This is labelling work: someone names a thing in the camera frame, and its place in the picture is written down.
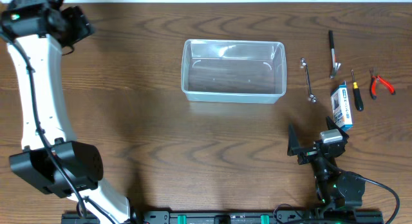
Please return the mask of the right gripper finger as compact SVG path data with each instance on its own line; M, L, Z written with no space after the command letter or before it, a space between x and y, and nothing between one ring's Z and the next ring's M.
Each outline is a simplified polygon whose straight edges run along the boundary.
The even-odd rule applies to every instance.
M292 124L288 126L288 149L287 155L288 156L295 156L298 155L303 148L299 143L299 139L296 135L295 129Z
M340 134L346 134L330 117L326 117L326 125L329 130L336 129Z

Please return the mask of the blue and white box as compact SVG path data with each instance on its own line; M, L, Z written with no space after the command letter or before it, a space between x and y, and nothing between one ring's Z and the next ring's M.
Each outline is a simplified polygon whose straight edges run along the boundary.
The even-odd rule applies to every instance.
M343 131L353 127L347 84L344 81L330 96L333 121Z

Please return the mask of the silver double-ended wrench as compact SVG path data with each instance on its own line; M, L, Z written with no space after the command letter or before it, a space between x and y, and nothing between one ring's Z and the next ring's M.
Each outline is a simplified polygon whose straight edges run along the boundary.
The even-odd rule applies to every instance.
M311 87L311 82L310 82L310 75L309 75L309 71L308 71L308 65L306 63L306 59L305 58L301 58L301 67L304 69L305 72L305 76L306 76L306 84L307 84L307 88L308 88L308 100L312 103L316 103L317 102L317 98L316 96L312 93L312 87Z

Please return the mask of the small black-handled hammer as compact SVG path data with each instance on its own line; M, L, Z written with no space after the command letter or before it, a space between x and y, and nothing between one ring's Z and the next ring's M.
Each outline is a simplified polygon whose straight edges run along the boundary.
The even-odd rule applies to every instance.
M333 31L329 30L328 31L328 37L329 37L329 43L330 43L330 51L331 51L331 56L332 56L332 70L330 73L330 78L334 79L339 68L341 67L341 63L337 62L336 60L336 55L335 55L335 43L334 43L334 38L333 38Z

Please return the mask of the clear plastic container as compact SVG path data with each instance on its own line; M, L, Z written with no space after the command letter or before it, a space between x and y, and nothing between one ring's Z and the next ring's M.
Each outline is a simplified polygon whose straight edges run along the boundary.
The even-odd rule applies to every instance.
M184 43L181 89L189 101L274 104L286 88L281 42L188 39Z

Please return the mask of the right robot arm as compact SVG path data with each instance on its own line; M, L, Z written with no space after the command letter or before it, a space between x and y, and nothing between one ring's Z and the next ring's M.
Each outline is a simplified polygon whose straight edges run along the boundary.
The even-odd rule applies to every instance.
M335 159L345 152L349 135L326 117L327 131L311 147L302 147L293 125L288 126L288 156L297 156L299 165L310 164L314 172L315 189L321 207L311 211L314 218L331 218L334 212L353 212L362 206L365 182L356 174L337 168Z

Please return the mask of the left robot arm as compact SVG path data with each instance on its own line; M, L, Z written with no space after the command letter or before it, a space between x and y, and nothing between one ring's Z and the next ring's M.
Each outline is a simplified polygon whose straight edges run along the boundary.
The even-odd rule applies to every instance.
M62 51L94 30L78 6L63 2L12 0L1 13L23 111L22 151L9 158L10 168L41 193L74 201L77 216L68 223L137 223L129 199L104 178L98 149L77 140L68 118Z

